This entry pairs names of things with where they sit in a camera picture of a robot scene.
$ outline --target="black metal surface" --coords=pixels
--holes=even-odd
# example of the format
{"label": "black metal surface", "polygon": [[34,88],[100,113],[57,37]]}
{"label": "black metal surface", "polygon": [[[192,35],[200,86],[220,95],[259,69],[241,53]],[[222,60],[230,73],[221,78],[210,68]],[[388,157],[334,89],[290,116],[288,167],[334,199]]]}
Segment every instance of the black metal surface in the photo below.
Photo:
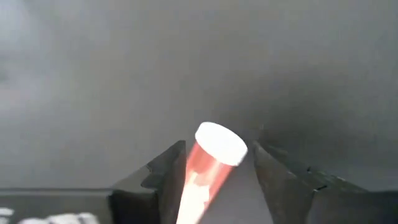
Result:
{"label": "black metal surface", "polygon": [[80,220],[89,214],[101,224],[175,223],[185,161],[185,141],[179,141],[109,189],[0,189],[0,221],[94,224]]}
{"label": "black metal surface", "polygon": [[398,223],[398,193],[368,192],[260,139],[257,178],[275,224]]}

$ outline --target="dark gray background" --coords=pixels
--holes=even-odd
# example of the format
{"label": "dark gray background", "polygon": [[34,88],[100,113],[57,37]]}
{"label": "dark gray background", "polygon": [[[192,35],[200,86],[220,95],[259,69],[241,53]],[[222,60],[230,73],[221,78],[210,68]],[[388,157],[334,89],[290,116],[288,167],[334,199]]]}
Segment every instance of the dark gray background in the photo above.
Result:
{"label": "dark gray background", "polygon": [[[394,0],[1,1],[0,186],[109,186],[215,121],[397,188],[397,12]],[[249,156],[203,222],[269,223],[256,181]]]}

